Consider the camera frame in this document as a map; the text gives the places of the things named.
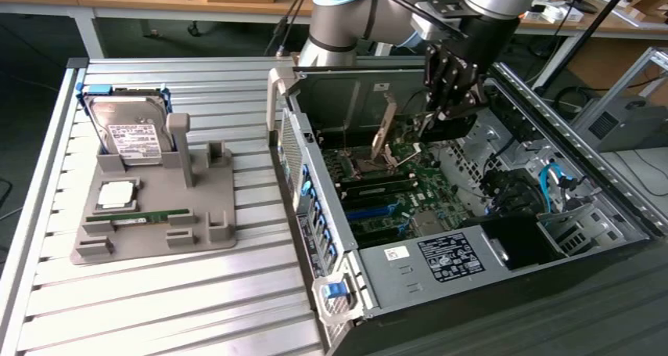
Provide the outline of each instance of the white label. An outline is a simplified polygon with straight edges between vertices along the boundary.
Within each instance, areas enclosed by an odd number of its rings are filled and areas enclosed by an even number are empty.
[[[406,258],[407,256],[410,256],[407,254],[407,248],[402,245],[395,248],[385,249],[385,257],[387,261],[398,260],[399,258]]]
[[[119,221],[111,221],[113,225],[142,225],[145,223],[146,223],[145,218],[121,219]]]
[[[374,92],[385,92],[386,90],[389,90],[389,82],[373,84],[373,91]]]
[[[385,188],[377,188],[377,189],[369,189],[369,190],[362,190],[358,195],[365,196],[366,194],[373,194],[373,193],[382,193],[385,192]]]
[[[109,125],[113,144],[123,159],[159,158],[159,143],[153,124]]]

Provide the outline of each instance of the blue cable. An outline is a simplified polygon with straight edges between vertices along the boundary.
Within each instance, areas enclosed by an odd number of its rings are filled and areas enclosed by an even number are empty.
[[[538,181],[539,181],[539,190],[542,191],[542,196],[545,197],[545,202],[546,202],[546,212],[547,214],[551,212],[551,204],[550,204],[550,193],[546,190],[546,174],[549,170],[553,170],[555,173],[555,177],[558,179],[566,178],[571,180],[573,178],[569,177],[563,172],[561,171],[561,167],[557,163],[551,162],[546,166],[542,167],[538,173]]]

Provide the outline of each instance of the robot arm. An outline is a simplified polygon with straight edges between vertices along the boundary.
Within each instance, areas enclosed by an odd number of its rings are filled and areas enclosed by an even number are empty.
[[[354,64],[358,38],[393,45],[430,43],[423,85],[439,121],[483,106],[482,75],[531,0],[313,0],[299,66]]]
[[[437,0],[418,2],[410,25],[430,41],[423,85],[427,110],[437,120],[465,117],[483,106],[482,75],[495,60],[531,0]],[[423,15],[441,23],[435,26]]]

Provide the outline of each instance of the power supply label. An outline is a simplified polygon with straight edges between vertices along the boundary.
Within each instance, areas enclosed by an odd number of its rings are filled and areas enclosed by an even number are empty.
[[[482,263],[462,233],[421,241],[417,246],[438,282],[447,282],[483,271]]]

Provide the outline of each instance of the hard drive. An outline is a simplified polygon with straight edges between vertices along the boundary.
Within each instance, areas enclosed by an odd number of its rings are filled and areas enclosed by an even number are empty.
[[[161,153],[173,150],[165,92],[121,89],[99,95],[94,89],[81,99],[102,153],[118,154],[125,165],[159,164]]]

